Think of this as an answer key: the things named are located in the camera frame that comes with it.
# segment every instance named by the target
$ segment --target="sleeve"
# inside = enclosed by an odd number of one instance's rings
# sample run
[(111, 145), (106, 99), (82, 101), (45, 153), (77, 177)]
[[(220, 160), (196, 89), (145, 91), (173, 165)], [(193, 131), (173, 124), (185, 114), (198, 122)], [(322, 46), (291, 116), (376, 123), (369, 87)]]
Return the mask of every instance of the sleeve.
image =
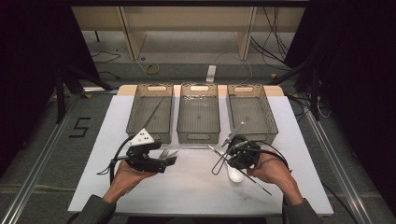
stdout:
[(304, 199), (304, 201), (298, 205), (288, 206), (284, 204), (283, 206), (290, 224), (317, 224), (323, 222), (314, 209), (312, 209), (307, 199)]
[(78, 214), (73, 224), (107, 223), (116, 210), (115, 204), (104, 202), (100, 197), (91, 195), (82, 211)]

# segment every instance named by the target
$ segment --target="hand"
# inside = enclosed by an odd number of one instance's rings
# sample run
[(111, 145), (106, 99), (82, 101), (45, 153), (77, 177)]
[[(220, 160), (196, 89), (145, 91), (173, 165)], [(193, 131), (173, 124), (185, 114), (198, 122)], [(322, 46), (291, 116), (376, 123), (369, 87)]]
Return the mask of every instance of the hand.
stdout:
[(289, 169), (275, 156), (262, 153), (257, 166), (247, 169), (247, 174), (258, 177), (266, 183), (277, 185), (285, 194), (289, 205), (296, 205), (304, 201)]
[(111, 183), (110, 188), (103, 196), (103, 200), (107, 203), (116, 203), (120, 197), (133, 189), (140, 181), (156, 174), (136, 171), (126, 161), (121, 161), (113, 183)]

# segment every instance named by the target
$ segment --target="white table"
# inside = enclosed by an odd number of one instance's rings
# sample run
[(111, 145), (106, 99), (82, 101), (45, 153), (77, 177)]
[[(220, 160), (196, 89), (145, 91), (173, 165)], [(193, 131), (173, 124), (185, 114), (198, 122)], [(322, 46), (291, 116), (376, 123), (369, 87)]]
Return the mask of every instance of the white table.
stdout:
[[(219, 156), (206, 145), (181, 145), (177, 141), (178, 95), (175, 94), (172, 143), (163, 145), (170, 153), (178, 150), (177, 162), (167, 167), (164, 174), (142, 181), (129, 194), (123, 196), (116, 213), (131, 216), (164, 217), (270, 217), (281, 214), (282, 193), (275, 185), (261, 182), (273, 195), (270, 196), (247, 178), (241, 183), (232, 182), (224, 166), (218, 175), (211, 170)], [(114, 157), (120, 144), (128, 137), (126, 125), (134, 97), (114, 96), (104, 123), (97, 136), (92, 154), (77, 190), (68, 208), (79, 212), (92, 194), (103, 196), (109, 186), (108, 175), (97, 175)], [(219, 144), (230, 132), (225, 96), (219, 97)], [(304, 197), (320, 216), (333, 214), (332, 207), (320, 184), (317, 171), (306, 148), (304, 139), (285, 96), (268, 97), (279, 134), (273, 143), (288, 160), (292, 175)], [(120, 155), (125, 155), (127, 147)], [(161, 150), (150, 151), (157, 158)]]

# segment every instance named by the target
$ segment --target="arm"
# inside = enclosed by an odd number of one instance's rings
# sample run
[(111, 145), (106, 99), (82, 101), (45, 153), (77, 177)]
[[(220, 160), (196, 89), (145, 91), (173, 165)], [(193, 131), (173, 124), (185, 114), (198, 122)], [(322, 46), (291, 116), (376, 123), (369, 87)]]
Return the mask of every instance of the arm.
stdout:
[(155, 173), (139, 172), (131, 168), (126, 161), (120, 163), (113, 183), (103, 198), (92, 195), (73, 224), (107, 223), (116, 210), (116, 202), (120, 197), (132, 190), (145, 178), (156, 175)]
[(282, 190), (287, 202), (284, 207), (291, 224), (322, 223), (309, 202), (303, 198), (288, 168), (278, 158), (262, 153), (257, 166), (247, 169), (247, 174), (266, 183), (275, 184)]

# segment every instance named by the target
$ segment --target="transparent storage bin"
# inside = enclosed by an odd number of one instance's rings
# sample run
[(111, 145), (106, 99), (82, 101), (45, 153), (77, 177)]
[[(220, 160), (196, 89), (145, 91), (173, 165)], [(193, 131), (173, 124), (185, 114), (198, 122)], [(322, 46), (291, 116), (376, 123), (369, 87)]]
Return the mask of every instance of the transparent storage bin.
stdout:
[(178, 142), (181, 144), (217, 144), (219, 133), (218, 86), (182, 84), (177, 120)]
[(262, 85), (228, 85), (227, 107), (231, 130), (243, 121), (238, 134), (251, 141), (274, 142), (278, 130)]
[(171, 143), (173, 85), (137, 85), (126, 132), (137, 134), (143, 128), (158, 141)]

